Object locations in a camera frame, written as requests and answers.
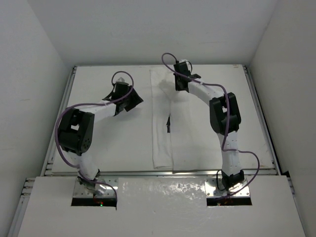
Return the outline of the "white printed t-shirt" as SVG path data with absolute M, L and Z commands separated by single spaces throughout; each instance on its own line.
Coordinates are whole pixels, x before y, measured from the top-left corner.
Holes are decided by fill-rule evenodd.
M 152 68 L 150 80 L 154 168 L 219 168 L 221 148 L 209 123 L 208 106 L 185 91 L 176 91 L 173 74 L 166 68 Z

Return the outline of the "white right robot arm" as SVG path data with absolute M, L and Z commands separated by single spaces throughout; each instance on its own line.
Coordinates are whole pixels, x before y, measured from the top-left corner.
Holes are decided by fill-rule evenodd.
M 232 92 L 227 93 L 214 89 L 200 81 L 201 76 L 192 74 L 186 61 L 175 61 L 173 65 L 175 90 L 185 91 L 202 100 L 209 107 L 210 125 L 217 134 L 222 153 L 222 185 L 228 191 L 233 186 L 244 181 L 244 171 L 239 162 L 237 147 L 237 131 L 241 116 L 237 99 Z

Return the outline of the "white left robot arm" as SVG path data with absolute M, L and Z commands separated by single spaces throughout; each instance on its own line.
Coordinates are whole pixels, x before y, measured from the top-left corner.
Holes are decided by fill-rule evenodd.
M 58 153 L 68 166 L 78 171 L 79 183 L 94 195 L 103 194 L 106 187 L 117 194 L 112 185 L 98 179 L 100 171 L 88 153 L 95 123 L 122 111 L 128 112 L 142 102 L 133 85 L 115 82 L 110 94 L 100 102 L 72 105 L 57 119 L 55 144 Z

